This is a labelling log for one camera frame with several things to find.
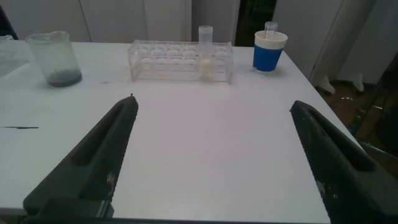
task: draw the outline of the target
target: glass beaker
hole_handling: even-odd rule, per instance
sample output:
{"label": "glass beaker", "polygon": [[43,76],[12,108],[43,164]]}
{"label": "glass beaker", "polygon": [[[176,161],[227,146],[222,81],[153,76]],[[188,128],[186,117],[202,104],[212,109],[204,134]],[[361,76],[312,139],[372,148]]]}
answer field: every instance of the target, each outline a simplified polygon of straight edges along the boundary
{"label": "glass beaker", "polygon": [[49,34],[33,34],[26,37],[25,41],[29,44],[48,84],[65,87],[81,80],[69,33],[55,31]]}

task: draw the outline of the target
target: test tube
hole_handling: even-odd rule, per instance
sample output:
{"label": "test tube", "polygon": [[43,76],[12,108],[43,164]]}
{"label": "test tube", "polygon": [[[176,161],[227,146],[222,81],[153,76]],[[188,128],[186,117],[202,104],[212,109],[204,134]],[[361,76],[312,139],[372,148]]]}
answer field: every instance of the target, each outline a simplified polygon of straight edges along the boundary
{"label": "test tube", "polygon": [[265,35],[264,38],[267,40],[271,40],[277,29],[278,29],[277,22],[272,22],[272,21],[266,22],[264,26],[264,35]]}
{"label": "test tube", "polygon": [[200,55],[209,55],[211,53],[213,43],[213,27],[199,27],[199,48]]}
{"label": "test tube", "polygon": [[210,54],[213,50],[213,27],[212,26],[200,26],[199,27],[199,66],[201,77],[200,79],[204,82],[210,81]]}

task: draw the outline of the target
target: blue and white cup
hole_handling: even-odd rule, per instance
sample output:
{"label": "blue and white cup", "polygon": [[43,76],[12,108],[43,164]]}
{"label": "blue and white cup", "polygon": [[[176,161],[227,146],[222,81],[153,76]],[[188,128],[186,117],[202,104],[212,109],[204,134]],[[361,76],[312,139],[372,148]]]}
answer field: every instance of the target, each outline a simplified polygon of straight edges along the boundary
{"label": "blue and white cup", "polygon": [[256,32],[254,39],[253,67],[261,72],[275,70],[280,54],[285,47],[287,36],[280,32],[274,32],[266,39],[264,30]]}

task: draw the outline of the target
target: white cabinet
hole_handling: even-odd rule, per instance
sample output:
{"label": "white cabinet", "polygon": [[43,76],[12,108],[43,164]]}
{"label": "white cabinet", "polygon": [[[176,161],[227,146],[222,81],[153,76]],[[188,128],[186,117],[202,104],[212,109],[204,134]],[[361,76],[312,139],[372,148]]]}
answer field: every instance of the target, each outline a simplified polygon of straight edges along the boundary
{"label": "white cabinet", "polygon": [[362,74],[376,84],[398,52],[398,1],[376,1],[341,67],[338,80]]}
{"label": "white cabinet", "polygon": [[191,0],[0,0],[19,39],[64,30],[72,41],[191,40]]}
{"label": "white cabinet", "polygon": [[89,42],[79,0],[0,0],[19,39],[28,35],[64,30],[72,41]]}
{"label": "white cabinet", "polygon": [[191,0],[80,1],[93,42],[190,40]]}
{"label": "white cabinet", "polygon": [[278,0],[273,21],[289,38],[284,51],[310,78],[342,0]]}
{"label": "white cabinet", "polygon": [[213,42],[234,45],[240,0],[193,0],[192,40],[198,41],[198,27],[213,26]]}
{"label": "white cabinet", "polygon": [[147,40],[144,0],[80,0],[93,42]]}

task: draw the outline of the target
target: white table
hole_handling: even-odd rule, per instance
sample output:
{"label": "white table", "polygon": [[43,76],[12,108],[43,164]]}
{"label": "white table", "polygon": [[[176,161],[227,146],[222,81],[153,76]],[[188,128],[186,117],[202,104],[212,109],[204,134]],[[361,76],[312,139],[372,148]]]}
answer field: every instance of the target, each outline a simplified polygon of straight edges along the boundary
{"label": "white table", "polygon": [[[133,83],[129,44],[73,43],[83,81],[50,88],[30,63],[0,78],[0,212],[22,201],[120,99],[139,111],[113,197],[114,217],[317,222],[330,220],[289,112],[295,100],[348,130],[283,52],[271,76],[235,47],[226,83]],[[11,41],[0,50],[30,57]]]}

